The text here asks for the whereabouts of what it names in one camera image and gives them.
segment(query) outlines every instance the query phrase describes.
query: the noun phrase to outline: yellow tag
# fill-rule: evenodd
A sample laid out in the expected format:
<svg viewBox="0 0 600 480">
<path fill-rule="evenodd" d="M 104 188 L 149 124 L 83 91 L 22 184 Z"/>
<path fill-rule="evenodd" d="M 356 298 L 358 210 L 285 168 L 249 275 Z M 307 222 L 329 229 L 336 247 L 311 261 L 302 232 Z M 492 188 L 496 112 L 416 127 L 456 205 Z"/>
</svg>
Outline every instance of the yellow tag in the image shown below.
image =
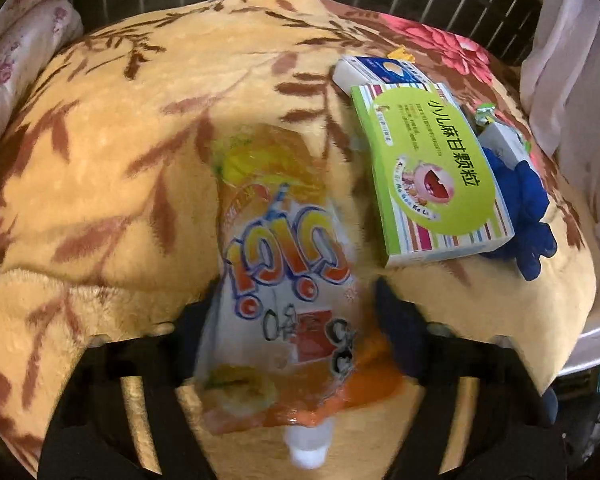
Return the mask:
<svg viewBox="0 0 600 480">
<path fill-rule="evenodd" d="M 409 61 L 413 63 L 416 59 L 407 52 L 404 46 L 396 48 L 392 53 L 387 56 L 389 59 L 401 59 L 403 61 Z"/>
</svg>

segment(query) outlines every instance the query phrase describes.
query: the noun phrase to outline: striped box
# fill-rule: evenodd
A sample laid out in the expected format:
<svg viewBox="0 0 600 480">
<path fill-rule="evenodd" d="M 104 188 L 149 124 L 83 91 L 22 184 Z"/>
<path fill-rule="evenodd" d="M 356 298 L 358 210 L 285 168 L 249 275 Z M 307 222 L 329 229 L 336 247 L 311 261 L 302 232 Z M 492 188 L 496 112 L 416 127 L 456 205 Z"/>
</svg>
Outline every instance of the striped box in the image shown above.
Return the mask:
<svg viewBox="0 0 600 480">
<path fill-rule="evenodd" d="M 488 164 L 486 165 L 489 172 L 488 176 L 493 179 L 495 186 L 493 210 L 483 225 L 465 234 L 443 235 L 419 225 L 412 218 L 409 218 L 390 193 L 390 183 L 383 177 L 383 167 L 380 167 L 381 162 L 378 162 L 378 157 L 374 153 L 374 146 L 377 147 L 378 143 L 382 141 L 387 142 L 388 138 L 391 138 L 390 135 L 396 133 L 389 132 L 386 122 L 382 120 L 382 115 L 374 113 L 374 100 L 388 90 L 403 87 L 435 92 L 438 97 L 453 105 L 462 115 L 455 99 L 443 84 L 430 86 L 424 84 L 369 84 L 354 87 L 352 90 L 356 111 L 369 140 L 374 160 L 372 168 L 387 256 L 386 266 L 403 266 L 413 262 L 459 258 L 496 250 L 511 240 L 514 231 L 502 194 Z M 373 122 L 379 125 L 379 128 L 375 128 Z M 478 144 L 474 135 L 471 134 L 470 137 L 472 139 L 470 142 Z"/>
</svg>

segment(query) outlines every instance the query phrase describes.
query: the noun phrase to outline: white spout cap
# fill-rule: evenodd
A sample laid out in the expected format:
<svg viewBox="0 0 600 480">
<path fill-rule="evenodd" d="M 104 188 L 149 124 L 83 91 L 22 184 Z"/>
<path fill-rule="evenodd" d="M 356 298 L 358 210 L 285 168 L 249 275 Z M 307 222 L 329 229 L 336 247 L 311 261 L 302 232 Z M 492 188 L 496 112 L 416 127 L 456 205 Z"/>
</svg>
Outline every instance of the white spout cap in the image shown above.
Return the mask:
<svg viewBox="0 0 600 480">
<path fill-rule="evenodd" d="M 289 447 L 291 463 L 300 469 L 317 469 L 324 464 L 328 450 L 328 444 L 309 451 L 298 449 L 297 447 Z"/>
<path fill-rule="evenodd" d="M 333 419 L 327 418 L 314 428 L 287 426 L 285 442 L 289 446 L 291 462 L 302 469 L 316 469 L 324 464 L 331 445 Z"/>
</svg>

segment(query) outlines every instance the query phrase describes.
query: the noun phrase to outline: cartoon child illustration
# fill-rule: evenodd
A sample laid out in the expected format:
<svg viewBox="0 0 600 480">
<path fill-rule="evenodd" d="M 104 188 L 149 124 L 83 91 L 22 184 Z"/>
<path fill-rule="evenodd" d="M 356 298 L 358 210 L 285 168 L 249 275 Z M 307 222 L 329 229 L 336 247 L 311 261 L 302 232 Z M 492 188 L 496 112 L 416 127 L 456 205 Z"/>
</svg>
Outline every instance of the cartoon child illustration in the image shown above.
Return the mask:
<svg viewBox="0 0 600 480">
<path fill-rule="evenodd" d="M 429 202 L 446 204 L 454 196 L 453 179 L 435 164 L 420 162 L 413 171 L 403 171 L 402 183 L 421 206 Z"/>
</svg>

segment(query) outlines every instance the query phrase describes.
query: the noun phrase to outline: plush fabric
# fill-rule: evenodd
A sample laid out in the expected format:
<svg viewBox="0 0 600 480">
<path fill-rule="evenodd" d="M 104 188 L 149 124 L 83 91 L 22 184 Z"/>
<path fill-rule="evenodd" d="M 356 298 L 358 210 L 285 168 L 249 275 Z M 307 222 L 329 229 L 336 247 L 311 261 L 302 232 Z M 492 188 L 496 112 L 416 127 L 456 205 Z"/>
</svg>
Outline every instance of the plush fabric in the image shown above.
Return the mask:
<svg viewBox="0 0 600 480">
<path fill-rule="evenodd" d="M 45 0 L 0 38 L 0 136 L 20 99 L 60 49 L 82 35 L 68 0 Z"/>
<path fill-rule="evenodd" d="M 493 75 L 502 69 L 481 47 L 326 0 L 162 10 L 96 31 L 52 60 L 0 143 L 0 433 L 31 470 L 89 339 L 150 332 L 218 275 L 210 143 L 238 124 L 296 130 L 324 165 L 369 313 L 371 285 L 383 274 L 427 319 L 470 338 L 512 336 L 537 386 L 549 384 L 592 305 L 599 255 L 581 198 L 535 145 L 550 194 L 544 220 L 558 243 L 538 279 L 527 283 L 515 263 L 480 256 L 379 265 L 368 155 L 330 76 L 341 54 L 382 56 L 398 45 L 458 100 L 496 103 L 530 139 L 515 95 Z M 418 402 L 419 389 L 402 383 L 369 319 L 354 378 L 366 379 L 359 383 L 370 399 L 398 393 L 336 416 L 327 463 L 314 478 L 381 478 Z M 142 462 L 156 468 L 140 386 L 125 384 Z M 306 477 L 290 466 L 280 428 L 210 436 L 195 394 L 180 393 L 219 478 Z M 474 402 L 468 382 L 446 468 L 462 457 Z"/>
</svg>

